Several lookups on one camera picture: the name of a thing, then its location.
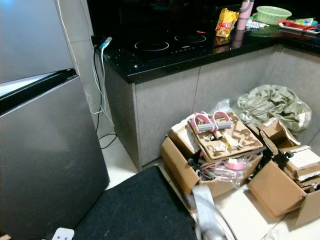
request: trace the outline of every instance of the white electrical outlet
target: white electrical outlet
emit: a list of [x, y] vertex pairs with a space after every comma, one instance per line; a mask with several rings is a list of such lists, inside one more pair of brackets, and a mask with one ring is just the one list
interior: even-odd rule
[[69, 228], [59, 227], [52, 240], [71, 240], [75, 236], [75, 231]]

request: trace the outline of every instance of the white tile wall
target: white tile wall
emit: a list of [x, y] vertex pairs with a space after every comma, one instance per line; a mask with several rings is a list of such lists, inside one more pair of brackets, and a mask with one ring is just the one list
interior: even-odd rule
[[[90, 38], [93, 34], [90, 14], [86, 0], [59, 0], [63, 23], [69, 38], [69, 50], [73, 51], [78, 74], [81, 77], [91, 113], [99, 110], [99, 91], [95, 84], [92, 69], [93, 46]], [[99, 57], [97, 56], [97, 71], [101, 71]], [[97, 126], [97, 114], [92, 114], [94, 125]], [[101, 137], [112, 133], [114, 128], [108, 118], [101, 113], [97, 135]]]

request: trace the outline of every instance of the crumpled plastic sheet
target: crumpled plastic sheet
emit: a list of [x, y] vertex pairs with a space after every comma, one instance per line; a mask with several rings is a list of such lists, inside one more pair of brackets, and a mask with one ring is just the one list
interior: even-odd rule
[[241, 120], [256, 126], [275, 117], [295, 134], [307, 129], [311, 121], [311, 109], [285, 86], [258, 86], [240, 96], [237, 104], [242, 112]]

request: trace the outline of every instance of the freezer door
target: freezer door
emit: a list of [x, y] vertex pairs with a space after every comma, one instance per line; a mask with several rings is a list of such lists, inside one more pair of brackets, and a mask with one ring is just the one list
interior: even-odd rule
[[25, 240], [74, 228], [109, 183], [79, 77], [0, 117], [0, 229]]
[[0, 23], [0, 84], [74, 67], [55, 0], [1, 0]]

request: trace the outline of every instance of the pink tumbler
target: pink tumbler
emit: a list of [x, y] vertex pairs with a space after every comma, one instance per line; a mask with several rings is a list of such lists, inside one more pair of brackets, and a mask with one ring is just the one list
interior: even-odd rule
[[238, 18], [237, 30], [245, 30], [255, 0], [243, 0]]

